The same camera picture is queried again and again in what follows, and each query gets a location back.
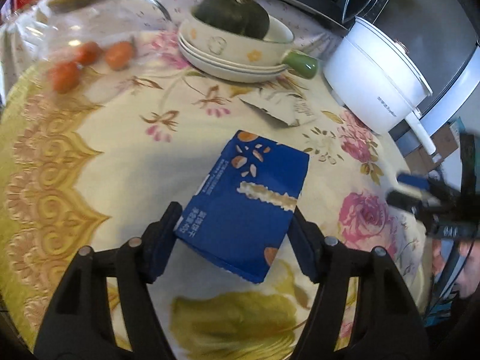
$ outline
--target white plate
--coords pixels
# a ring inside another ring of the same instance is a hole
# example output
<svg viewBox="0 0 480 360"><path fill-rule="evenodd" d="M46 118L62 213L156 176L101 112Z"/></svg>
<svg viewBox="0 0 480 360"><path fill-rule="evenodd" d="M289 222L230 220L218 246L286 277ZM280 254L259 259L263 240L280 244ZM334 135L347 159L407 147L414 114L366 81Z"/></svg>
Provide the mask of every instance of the white plate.
<svg viewBox="0 0 480 360"><path fill-rule="evenodd" d="M182 43L178 42L178 49L182 55L189 61L193 66L204 71L207 74L210 74L219 79L235 81L236 83L261 83L263 81L273 80L276 76L280 75L281 72L277 73L244 73L235 70L226 69L223 67L218 67L210 62L201 60L197 56L189 52Z"/></svg>
<svg viewBox="0 0 480 360"><path fill-rule="evenodd" d="M219 64L225 65L227 68L240 68L240 69L248 69L249 71L268 71L268 72L273 72L273 71L283 71L287 68L285 64L277 64L274 66L256 66L256 65L248 65L248 64L239 64L236 62L231 62L227 61L222 58L218 58L214 55L207 54L206 52L197 49L194 45L188 42L188 40L185 38L183 33L185 32L185 23L186 21L184 20L182 24L180 25L180 28L178 29L178 41L183 42L183 45L185 46L186 49L191 51L193 54L203 57L204 59L208 59L210 61L217 62Z"/></svg>
<svg viewBox="0 0 480 360"><path fill-rule="evenodd" d="M248 73L248 74L273 74L273 73L281 73L282 71L285 71L287 69L286 65L279 65L275 68L271 68L270 70L263 70L263 69L255 69L255 68L244 68L244 67L234 67L230 66L228 64L224 64L221 62L214 61L210 55L202 56L199 53L195 52L195 50L192 50L191 47L189 47L188 42L185 41L184 38L178 37L178 45L182 45L183 49L188 51L191 55L196 56L198 59L202 60L203 62L206 62L208 64L214 65L218 68L222 69L227 69L229 71L237 71L239 73Z"/></svg>

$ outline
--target snack wrapper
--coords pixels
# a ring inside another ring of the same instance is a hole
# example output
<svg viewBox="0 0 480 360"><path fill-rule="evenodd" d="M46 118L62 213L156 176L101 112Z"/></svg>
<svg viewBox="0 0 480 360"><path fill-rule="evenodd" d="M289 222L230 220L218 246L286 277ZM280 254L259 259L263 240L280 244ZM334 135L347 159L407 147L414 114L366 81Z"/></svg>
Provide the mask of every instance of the snack wrapper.
<svg viewBox="0 0 480 360"><path fill-rule="evenodd" d="M308 154L238 131L175 226L216 266L261 283L290 225Z"/></svg>

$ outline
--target orange tomato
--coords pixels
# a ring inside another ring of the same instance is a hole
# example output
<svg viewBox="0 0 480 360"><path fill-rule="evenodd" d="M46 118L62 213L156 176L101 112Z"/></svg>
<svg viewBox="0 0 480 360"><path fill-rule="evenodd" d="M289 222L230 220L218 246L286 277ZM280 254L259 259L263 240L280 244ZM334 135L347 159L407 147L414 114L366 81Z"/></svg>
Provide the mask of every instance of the orange tomato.
<svg viewBox="0 0 480 360"><path fill-rule="evenodd" d="M130 42L118 42L105 51L105 61L114 71L120 71L128 66L134 54L134 46Z"/></svg>
<svg viewBox="0 0 480 360"><path fill-rule="evenodd" d="M97 61L102 54L102 49L95 42L87 42L78 46L74 50L74 61L83 66L88 66Z"/></svg>
<svg viewBox="0 0 480 360"><path fill-rule="evenodd" d="M75 62L60 62L48 71L52 88L58 93L66 93L80 83L80 69Z"/></svg>

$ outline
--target blue box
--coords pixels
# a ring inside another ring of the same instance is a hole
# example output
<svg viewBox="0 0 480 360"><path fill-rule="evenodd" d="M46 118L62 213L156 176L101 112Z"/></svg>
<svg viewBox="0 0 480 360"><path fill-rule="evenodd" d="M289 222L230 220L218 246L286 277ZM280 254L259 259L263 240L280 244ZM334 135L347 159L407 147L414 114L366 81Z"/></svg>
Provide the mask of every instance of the blue box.
<svg viewBox="0 0 480 360"><path fill-rule="evenodd" d="M216 266L261 283L290 225L308 154L237 131L175 226Z"/></svg>

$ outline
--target electric pot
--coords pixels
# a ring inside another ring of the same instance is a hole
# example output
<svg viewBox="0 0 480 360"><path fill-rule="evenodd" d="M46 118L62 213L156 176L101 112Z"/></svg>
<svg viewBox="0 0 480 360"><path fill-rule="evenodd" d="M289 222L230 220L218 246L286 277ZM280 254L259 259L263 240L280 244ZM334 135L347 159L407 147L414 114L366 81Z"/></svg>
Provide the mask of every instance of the electric pot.
<svg viewBox="0 0 480 360"><path fill-rule="evenodd" d="M433 154L436 147L416 113L433 92L406 53L401 43L357 17L323 73L334 95L372 131L385 134L405 119Z"/></svg>

